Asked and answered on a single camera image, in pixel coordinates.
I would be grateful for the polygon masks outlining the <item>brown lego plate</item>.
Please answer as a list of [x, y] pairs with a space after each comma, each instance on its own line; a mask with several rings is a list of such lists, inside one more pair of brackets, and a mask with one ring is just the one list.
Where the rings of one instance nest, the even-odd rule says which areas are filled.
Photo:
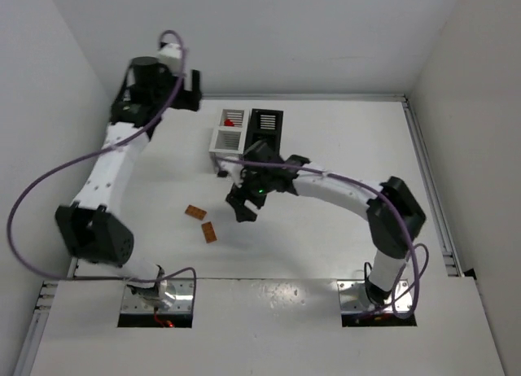
[[217, 235], [211, 221], [204, 222], [201, 225], [204, 239], [206, 243], [213, 243], [217, 241]]
[[185, 214], [200, 221], [202, 221], [207, 216], [207, 212], [205, 210], [191, 204], [187, 206]]

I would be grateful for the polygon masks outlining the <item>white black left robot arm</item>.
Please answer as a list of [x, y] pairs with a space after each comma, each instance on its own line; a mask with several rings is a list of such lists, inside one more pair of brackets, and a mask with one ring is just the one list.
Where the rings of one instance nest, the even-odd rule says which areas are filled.
[[120, 91], [111, 105], [104, 153], [70, 205], [61, 205], [55, 221], [69, 254], [127, 281], [133, 294], [158, 300], [166, 286], [164, 270], [138, 255], [134, 235], [119, 219], [125, 188], [135, 162], [150, 142], [163, 106], [198, 111], [202, 98], [200, 74], [192, 72], [195, 85], [169, 97], [182, 61], [178, 56], [141, 56], [131, 60]]

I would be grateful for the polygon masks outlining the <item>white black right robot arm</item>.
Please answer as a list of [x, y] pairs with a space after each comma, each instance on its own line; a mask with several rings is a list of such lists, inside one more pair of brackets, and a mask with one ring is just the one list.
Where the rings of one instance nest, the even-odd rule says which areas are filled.
[[426, 214], [399, 177], [371, 185], [328, 172], [301, 155], [283, 159], [265, 141], [255, 142], [242, 159], [225, 157], [218, 163], [233, 181], [225, 200], [238, 222], [256, 221], [272, 192], [331, 203], [365, 220], [376, 248], [372, 269], [361, 286], [366, 310], [382, 307], [406, 261], [417, 259], [412, 242]]

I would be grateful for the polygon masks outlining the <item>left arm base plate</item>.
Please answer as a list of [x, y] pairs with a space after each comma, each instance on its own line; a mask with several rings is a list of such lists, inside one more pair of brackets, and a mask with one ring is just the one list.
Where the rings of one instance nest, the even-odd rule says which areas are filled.
[[193, 311], [195, 284], [189, 279], [164, 280], [155, 288], [127, 286], [120, 312], [128, 315], [189, 315]]

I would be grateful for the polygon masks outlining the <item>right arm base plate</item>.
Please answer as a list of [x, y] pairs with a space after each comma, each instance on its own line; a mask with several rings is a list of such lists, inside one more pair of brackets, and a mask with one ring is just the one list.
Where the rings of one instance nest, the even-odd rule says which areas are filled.
[[409, 283], [404, 280], [387, 295], [379, 289], [368, 289], [364, 280], [338, 280], [336, 284], [343, 315], [366, 314], [375, 309], [380, 313], [406, 313], [413, 305]]

